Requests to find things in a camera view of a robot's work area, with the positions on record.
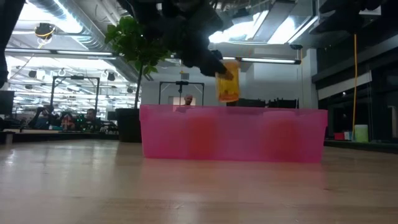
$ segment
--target potted plant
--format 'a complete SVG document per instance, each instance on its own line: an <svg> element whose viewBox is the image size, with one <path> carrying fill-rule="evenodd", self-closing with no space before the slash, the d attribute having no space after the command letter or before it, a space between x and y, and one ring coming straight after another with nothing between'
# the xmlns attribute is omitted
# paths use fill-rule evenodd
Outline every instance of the potted plant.
<svg viewBox="0 0 398 224"><path fill-rule="evenodd" d="M156 65L170 55L160 39L148 39L144 28L132 17L122 17L117 26L109 25L105 43L111 43L113 50L121 54L139 71L134 108L116 109L119 139L123 142L140 142L138 98L143 75L157 72Z"/></svg>

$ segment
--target green leaves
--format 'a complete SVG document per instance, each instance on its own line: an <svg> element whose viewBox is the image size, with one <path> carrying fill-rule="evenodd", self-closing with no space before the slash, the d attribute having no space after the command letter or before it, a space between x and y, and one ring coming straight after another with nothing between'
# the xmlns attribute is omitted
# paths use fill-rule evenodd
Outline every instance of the green leaves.
<svg viewBox="0 0 398 224"><path fill-rule="evenodd" d="M144 67L143 74L157 72L159 60L165 60L170 52L160 39L146 39L144 27L134 18L122 17L117 26L109 25L105 42L111 43L112 49L128 62L133 62L137 70Z"/></svg>

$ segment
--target pink translucent container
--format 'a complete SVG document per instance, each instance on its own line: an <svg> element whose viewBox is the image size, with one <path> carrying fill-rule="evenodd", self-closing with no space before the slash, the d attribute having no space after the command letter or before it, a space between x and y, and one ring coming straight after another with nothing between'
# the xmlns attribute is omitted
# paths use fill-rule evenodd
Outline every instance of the pink translucent container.
<svg viewBox="0 0 398 224"><path fill-rule="evenodd" d="M146 158L320 162L327 111L141 105Z"/></svg>

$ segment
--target black planter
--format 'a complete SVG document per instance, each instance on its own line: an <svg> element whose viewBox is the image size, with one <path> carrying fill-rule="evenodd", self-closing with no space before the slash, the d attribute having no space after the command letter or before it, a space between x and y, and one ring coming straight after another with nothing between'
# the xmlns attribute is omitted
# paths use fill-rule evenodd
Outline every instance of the black planter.
<svg viewBox="0 0 398 224"><path fill-rule="evenodd" d="M121 142L142 142L139 109L116 109L116 118L119 127L119 140Z"/></svg>

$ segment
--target wooden tabletop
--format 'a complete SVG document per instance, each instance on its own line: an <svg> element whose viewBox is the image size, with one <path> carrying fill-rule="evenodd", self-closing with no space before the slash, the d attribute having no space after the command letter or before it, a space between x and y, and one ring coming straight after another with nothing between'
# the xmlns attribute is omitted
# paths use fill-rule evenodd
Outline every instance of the wooden tabletop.
<svg viewBox="0 0 398 224"><path fill-rule="evenodd" d="M398 223L398 156L321 164L144 159L140 144L0 146L0 223Z"/></svg>

